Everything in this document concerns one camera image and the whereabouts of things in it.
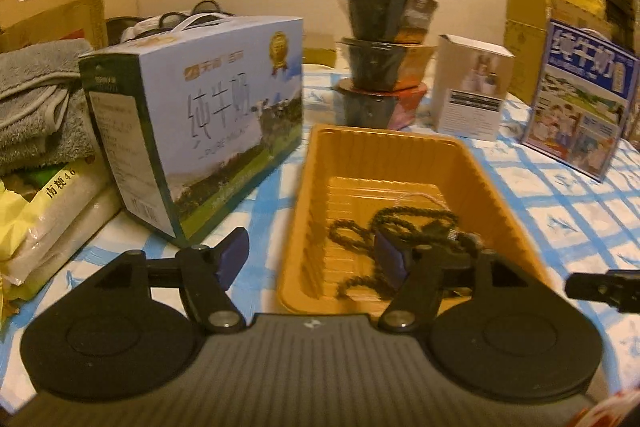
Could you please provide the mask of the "orange plastic tray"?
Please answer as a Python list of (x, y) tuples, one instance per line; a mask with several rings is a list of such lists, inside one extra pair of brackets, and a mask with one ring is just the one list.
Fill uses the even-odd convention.
[(541, 282), (549, 277), (536, 249), (485, 169), (463, 142), (437, 134), (412, 134), (323, 126), (310, 132), (277, 295), (292, 313), (369, 313), (386, 306), (368, 288), (337, 298), (338, 283), (369, 275), (370, 258), (329, 240), (335, 220), (365, 227), (394, 206), (446, 207), (465, 232), (517, 263)]

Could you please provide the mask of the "lower rice bag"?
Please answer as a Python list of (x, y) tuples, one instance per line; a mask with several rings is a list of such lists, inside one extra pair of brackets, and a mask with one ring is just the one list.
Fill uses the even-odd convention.
[(114, 188), (94, 198), (56, 239), (49, 233), (35, 246), (26, 248), (2, 272), (13, 286), (43, 285), (72, 259), (119, 212), (120, 202)]

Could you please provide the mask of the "white rice bag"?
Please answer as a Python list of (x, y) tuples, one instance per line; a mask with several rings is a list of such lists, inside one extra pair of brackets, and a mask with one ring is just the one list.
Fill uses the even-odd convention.
[(49, 233), (51, 239), (56, 239), (110, 182), (101, 156), (75, 160), (55, 171), (35, 194), (42, 200), (42, 211), (26, 248), (35, 246)]

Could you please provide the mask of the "large pure milk carton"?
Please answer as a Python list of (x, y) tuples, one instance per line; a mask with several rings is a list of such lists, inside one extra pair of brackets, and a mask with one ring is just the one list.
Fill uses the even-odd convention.
[(205, 239), (302, 139), (295, 16), (175, 13), (79, 70), (125, 209), (178, 246)]

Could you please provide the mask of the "white product box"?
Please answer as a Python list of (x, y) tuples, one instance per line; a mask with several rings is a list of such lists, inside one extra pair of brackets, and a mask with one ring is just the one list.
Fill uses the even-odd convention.
[(495, 141), (513, 65), (514, 55), (504, 46), (441, 35), (430, 107), (434, 129)]

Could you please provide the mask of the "blue cartoon milk carton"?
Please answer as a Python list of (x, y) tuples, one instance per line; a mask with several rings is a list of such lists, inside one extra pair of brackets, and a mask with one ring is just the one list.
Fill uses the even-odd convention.
[(603, 181), (638, 75), (633, 53), (588, 28), (550, 20), (522, 143)]

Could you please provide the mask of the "yellow snack wrapper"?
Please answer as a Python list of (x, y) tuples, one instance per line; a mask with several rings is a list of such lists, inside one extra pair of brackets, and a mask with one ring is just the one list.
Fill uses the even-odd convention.
[(26, 244), (41, 211), (38, 195), (29, 202), (1, 182), (1, 325), (14, 314), (10, 288), (22, 285), (34, 267), (34, 262), (27, 259)]

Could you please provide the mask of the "grey folded towel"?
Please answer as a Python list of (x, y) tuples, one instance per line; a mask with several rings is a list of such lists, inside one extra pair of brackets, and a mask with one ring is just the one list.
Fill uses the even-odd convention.
[(1, 55), (1, 173), (67, 164), (96, 153), (82, 91), (85, 39), (34, 44)]

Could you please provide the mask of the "small cardboard box back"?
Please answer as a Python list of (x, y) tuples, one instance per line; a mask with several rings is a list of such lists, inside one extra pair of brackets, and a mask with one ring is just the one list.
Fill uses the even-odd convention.
[(320, 32), (305, 32), (303, 35), (303, 63), (334, 68), (337, 52), (334, 38)]

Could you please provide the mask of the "brown cardboard box right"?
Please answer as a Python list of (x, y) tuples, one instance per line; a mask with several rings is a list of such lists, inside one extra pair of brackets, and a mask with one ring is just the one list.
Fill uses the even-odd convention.
[(503, 46), (514, 56), (509, 92), (532, 105), (547, 40), (546, 0), (506, 0)]

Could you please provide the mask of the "brown cardboard box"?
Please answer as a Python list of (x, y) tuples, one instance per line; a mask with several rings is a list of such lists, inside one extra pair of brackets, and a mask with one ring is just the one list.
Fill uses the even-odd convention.
[(546, 0), (506, 0), (503, 46), (514, 56), (509, 92), (532, 105), (547, 40)]
[(84, 38), (108, 45), (104, 0), (1, 0), (1, 51), (40, 42)]

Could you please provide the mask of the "brown cardboard box left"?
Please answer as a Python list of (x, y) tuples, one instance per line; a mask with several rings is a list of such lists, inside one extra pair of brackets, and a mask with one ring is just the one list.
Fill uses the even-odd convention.
[(1, 0), (1, 51), (40, 42), (84, 38), (108, 45), (104, 0)]

